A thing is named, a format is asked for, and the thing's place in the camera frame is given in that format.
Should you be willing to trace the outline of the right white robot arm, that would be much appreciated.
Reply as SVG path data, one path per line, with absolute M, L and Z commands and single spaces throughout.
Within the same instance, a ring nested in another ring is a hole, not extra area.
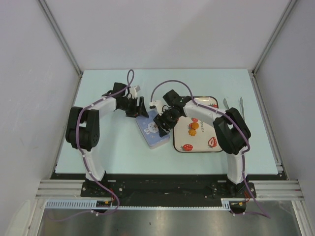
M 180 117 L 196 118 L 215 130 L 217 142 L 226 153 L 228 172 L 227 192 L 232 197 L 239 197 L 248 186 L 246 177 L 245 153 L 250 150 L 251 132 L 242 115 L 235 108 L 226 111 L 197 102 L 194 97 L 180 96 L 170 90 L 163 96 L 168 108 L 162 102 L 151 97 L 149 106 L 157 111 L 154 122 L 161 137 L 167 135 L 179 121 Z

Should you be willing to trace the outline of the metal tongs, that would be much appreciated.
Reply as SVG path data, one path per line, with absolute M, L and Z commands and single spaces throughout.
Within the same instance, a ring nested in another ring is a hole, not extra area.
M 237 103 L 228 103 L 227 99 L 224 98 L 223 99 L 223 105 L 224 107 L 228 110 L 231 107 L 234 108 L 238 108 L 238 110 L 240 111 L 242 118 L 245 119 L 245 109 L 244 109 L 244 101 L 243 101 L 243 97 L 240 97 L 237 101 Z

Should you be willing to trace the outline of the silver tin lid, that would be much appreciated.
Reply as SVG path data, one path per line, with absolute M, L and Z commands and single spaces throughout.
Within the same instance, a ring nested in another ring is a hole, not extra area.
M 170 140 L 170 135 L 163 137 L 159 136 L 159 130 L 156 123 L 153 121 L 157 112 L 151 110 L 148 112 L 149 117 L 138 116 L 135 118 L 136 123 L 150 149 L 155 149 L 161 145 L 166 144 Z

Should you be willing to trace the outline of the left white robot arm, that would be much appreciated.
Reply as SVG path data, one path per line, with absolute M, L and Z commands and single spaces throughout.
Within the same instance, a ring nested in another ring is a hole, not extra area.
M 140 86 L 130 87 L 123 83 L 114 83 L 113 89 L 96 102 L 87 107 L 73 106 L 70 109 L 65 139 L 81 152 L 86 169 L 86 179 L 94 181 L 91 190 L 97 196 L 108 193 L 109 185 L 103 181 L 105 169 L 100 158 L 93 154 L 93 149 L 100 139 L 100 119 L 116 110 L 125 111 L 126 117 L 138 116 L 147 118 L 149 115 L 144 105 L 144 97 L 137 96 Z

